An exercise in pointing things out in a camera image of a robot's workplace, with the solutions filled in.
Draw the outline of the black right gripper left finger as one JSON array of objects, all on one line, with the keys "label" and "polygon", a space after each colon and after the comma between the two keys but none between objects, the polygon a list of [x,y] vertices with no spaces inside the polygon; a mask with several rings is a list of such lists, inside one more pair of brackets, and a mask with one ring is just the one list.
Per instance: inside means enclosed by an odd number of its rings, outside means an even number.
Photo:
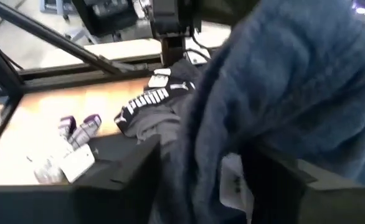
[{"label": "black right gripper left finger", "polygon": [[157,188],[0,186],[0,224],[147,224]]}]

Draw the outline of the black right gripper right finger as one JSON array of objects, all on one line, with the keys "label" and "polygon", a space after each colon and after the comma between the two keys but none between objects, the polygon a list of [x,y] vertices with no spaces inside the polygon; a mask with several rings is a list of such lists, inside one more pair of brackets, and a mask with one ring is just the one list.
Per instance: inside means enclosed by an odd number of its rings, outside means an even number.
[{"label": "black right gripper right finger", "polygon": [[270,149],[241,156],[252,224],[365,224],[365,186]]}]

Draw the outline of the white paper tag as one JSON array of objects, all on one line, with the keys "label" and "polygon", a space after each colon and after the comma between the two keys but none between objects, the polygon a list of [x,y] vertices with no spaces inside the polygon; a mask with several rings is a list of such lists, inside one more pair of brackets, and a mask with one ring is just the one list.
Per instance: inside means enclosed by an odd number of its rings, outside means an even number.
[{"label": "white paper tag", "polygon": [[63,158],[59,167],[66,179],[73,183],[81,177],[95,163],[95,158],[88,144],[84,144],[76,151]]},{"label": "white paper tag", "polygon": [[219,198],[226,207],[241,210],[251,219],[254,196],[245,181],[238,154],[230,153],[221,160]]}]

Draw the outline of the grey purple-toed sock pair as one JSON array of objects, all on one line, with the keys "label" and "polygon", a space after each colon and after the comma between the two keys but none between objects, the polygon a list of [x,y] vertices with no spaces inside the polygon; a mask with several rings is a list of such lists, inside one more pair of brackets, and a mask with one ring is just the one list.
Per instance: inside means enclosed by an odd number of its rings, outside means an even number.
[{"label": "grey purple-toed sock pair", "polygon": [[61,159],[65,159],[78,148],[95,137],[102,120],[98,114],[87,116],[80,126],[77,126],[73,116],[65,116],[59,120],[57,145],[41,158],[33,159],[34,175],[40,184],[60,183],[65,174],[60,168]]}]

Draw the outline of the dark blue fleece garment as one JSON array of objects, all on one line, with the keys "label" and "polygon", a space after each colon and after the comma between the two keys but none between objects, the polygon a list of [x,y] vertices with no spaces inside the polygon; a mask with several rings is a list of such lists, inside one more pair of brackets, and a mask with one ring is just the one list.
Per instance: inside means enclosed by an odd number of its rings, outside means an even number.
[{"label": "dark blue fleece garment", "polygon": [[149,224],[220,224],[232,141],[365,185],[365,25],[348,0],[260,0],[233,28],[182,116]]}]

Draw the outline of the grey Puma garment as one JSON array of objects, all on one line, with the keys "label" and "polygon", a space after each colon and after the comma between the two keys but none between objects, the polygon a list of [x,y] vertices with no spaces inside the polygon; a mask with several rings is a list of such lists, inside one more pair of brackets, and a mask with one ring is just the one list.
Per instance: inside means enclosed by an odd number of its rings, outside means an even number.
[{"label": "grey Puma garment", "polygon": [[194,91],[196,88],[194,81],[200,74],[196,67],[155,70],[143,92],[130,99],[115,116],[115,124],[123,134],[126,134],[139,110],[148,106],[158,106]]}]

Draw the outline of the black office chair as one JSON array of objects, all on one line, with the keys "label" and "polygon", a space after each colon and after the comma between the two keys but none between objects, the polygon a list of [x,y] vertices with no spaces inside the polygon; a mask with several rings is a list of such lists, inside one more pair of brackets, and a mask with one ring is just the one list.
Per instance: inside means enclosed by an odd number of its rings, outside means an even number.
[{"label": "black office chair", "polygon": [[84,26],[94,36],[118,32],[136,24],[132,0],[71,0]]}]

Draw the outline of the black aluminium table frame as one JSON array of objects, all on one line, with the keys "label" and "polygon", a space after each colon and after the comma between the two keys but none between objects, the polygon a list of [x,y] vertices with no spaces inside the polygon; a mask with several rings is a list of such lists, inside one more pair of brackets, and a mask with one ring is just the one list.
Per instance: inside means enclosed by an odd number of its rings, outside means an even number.
[{"label": "black aluminium table frame", "polygon": [[160,43],[154,39],[129,40],[109,44],[79,46],[58,32],[0,2],[0,17],[43,41],[79,59],[79,63],[54,53],[57,67],[23,71],[16,99],[5,109],[1,130],[11,122],[31,128],[50,124],[63,114],[81,118],[95,112],[120,108],[115,88],[128,80],[137,81],[161,67]]}]

